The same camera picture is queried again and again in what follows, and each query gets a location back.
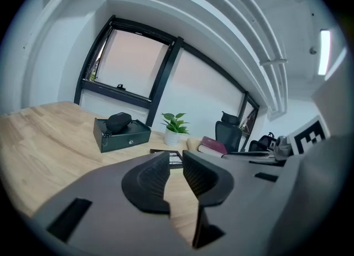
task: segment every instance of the chair headrest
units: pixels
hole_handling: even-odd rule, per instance
[[[227,122],[236,126],[240,125],[240,119],[237,116],[233,116],[231,114],[228,114],[226,112],[222,112],[222,117],[221,121]]]

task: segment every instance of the ceiling light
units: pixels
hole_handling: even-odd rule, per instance
[[[331,50],[331,33],[328,30],[321,31],[321,58],[319,75],[326,75]]]

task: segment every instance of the white pot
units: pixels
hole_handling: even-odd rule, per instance
[[[168,130],[166,128],[165,132],[165,144],[168,146],[176,146],[179,142],[181,134],[180,133],[175,133],[171,130]]]

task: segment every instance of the window frame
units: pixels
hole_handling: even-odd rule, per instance
[[[147,37],[152,40],[159,41],[163,44],[168,45],[167,52],[163,58],[163,61],[160,65],[159,71],[153,83],[151,92],[149,97],[143,97],[134,93],[131,93],[126,90],[118,89],[116,87],[112,87],[100,82],[94,82],[88,80],[87,76],[90,75],[90,71],[97,60],[97,57],[102,49],[102,54],[105,52],[105,48],[107,47],[106,43],[108,38],[110,37],[113,30],[121,30],[133,34],[138,34],[144,37]],[[208,64],[211,68],[216,70],[220,75],[222,75],[225,79],[227,79],[231,84],[233,84],[239,91],[244,93],[244,99],[242,102],[241,110],[239,113],[243,115],[244,109],[246,107],[247,101],[257,109],[259,105],[254,101],[254,99],[249,95],[249,93],[237,82],[235,78],[233,78],[225,69],[223,69],[219,64],[214,62],[208,56],[203,54],[202,52],[195,49],[193,46],[189,45],[188,43],[184,42],[183,38],[179,36],[173,36],[166,32],[163,32],[159,29],[153,28],[151,26],[138,23],[131,20],[126,20],[122,18],[117,18],[115,15],[109,18],[107,23],[103,26],[102,30],[99,32],[98,36],[96,37],[90,51],[87,54],[85,62],[82,66],[79,78],[76,84],[75,90],[75,97],[74,103],[79,105],[82,90],[89,90],[95,93],[102,94],[104,96],[114,98],[119,101],[127,102],[132,105],[143,107],[148,109],[148,117],[146,121],[146,125],[151,127],[155,115],[160,104],[161,97],[163,95],[164,89],[167,84],[167,80],[171,74],[172,68],[174,63],[177,59],[178,53],[180,49],[183,48],[184,50],[188,51],[189,53],[193,54],[195,57],[202,60],[204,63]]]

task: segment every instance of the notebook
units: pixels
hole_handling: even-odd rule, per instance
[[[198,146],[198,151],[205,154],[217,156],[219,158],[227,154],[227,150],[224,144],[207,136],[204,136],[202,138],[200,145]]]

